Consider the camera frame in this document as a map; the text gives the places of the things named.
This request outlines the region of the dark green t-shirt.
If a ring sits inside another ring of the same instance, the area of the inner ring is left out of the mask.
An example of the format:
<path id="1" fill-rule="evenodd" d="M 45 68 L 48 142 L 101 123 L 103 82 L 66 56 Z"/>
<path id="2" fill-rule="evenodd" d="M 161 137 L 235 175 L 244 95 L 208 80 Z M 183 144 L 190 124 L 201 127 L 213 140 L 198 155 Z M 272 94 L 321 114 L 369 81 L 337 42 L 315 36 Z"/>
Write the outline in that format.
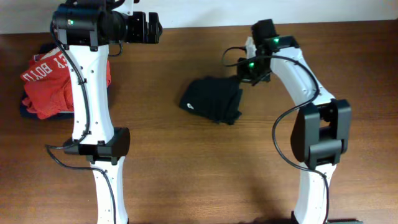
<path id="1" fill-rule="evenodd" d="M 216 123 L 233 125 L 241 116 L 243 90 L 236 76 L 205 77 L 192 81 L 183 93 L 179 107 Z"/>

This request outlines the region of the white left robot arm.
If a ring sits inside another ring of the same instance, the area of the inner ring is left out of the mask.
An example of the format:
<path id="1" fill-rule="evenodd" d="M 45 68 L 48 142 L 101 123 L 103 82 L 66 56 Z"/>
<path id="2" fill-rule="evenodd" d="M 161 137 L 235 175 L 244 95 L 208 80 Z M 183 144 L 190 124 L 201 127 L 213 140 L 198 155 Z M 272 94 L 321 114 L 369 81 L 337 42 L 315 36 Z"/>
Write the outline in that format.
<path id="1" fill-rule="evenodd" d="M 72 85 L 74 126 L 60 150 L 85 156 L 96 185 L 98 223 L 128 223 L 123 165 L 130 130 L 115 128 L 106 79 L 109 46 L 156 44 L 162 25 L 155 12 L 134 11 L 136 0 L 66 1 L 53 13 L 50 33 L 67 61 Z"/>

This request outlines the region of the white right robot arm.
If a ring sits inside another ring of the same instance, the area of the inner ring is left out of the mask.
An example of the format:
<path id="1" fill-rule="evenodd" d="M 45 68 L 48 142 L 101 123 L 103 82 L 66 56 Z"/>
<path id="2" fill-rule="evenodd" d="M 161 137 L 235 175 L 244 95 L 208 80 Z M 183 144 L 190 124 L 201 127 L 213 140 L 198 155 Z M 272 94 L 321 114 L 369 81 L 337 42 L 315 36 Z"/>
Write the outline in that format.
<path id="1" fill-rule="evenodd" d="M 282 113 L 276 127 L 292 112 L 297 117 L 290 137 L 295 161 L 281 157 L 300 170 L 298 200 L 291 222 L 328 223 L 331 177 L 348 149 L 351 107 L 347 100 L 337 100 L 318 81 L 304 59 L 299 43 L 291 35 L 277 34 L 272 19 L 258 21 L 251 27 L 236 64 L 239 79 L 256 85 L 269 82 L 275 74 L 289 92 L 295 106 Z"/>

